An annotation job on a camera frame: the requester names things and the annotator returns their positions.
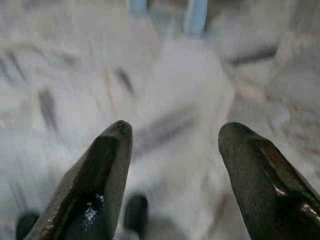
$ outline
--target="black rubber tip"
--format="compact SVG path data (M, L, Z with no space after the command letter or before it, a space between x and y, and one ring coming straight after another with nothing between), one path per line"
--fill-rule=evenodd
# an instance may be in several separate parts
M23 240L39 219L39 214L29 212L20 217L15 228L15 239Z
M148 219L148 201L144 195L132 196L126 204L124 228L135 231L140 239L144 239L145 226Z

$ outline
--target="gray floor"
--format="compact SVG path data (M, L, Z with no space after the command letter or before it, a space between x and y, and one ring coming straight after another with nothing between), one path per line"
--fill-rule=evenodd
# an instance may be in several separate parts
M320 192L320 41L289 29L296 1L218 0L201 39L182 32L185 2L152 2L142 18L125 0L0 2L3 239L120 119L134 135L124 201L148 197L147 239L249 239L218 151L228 121Z

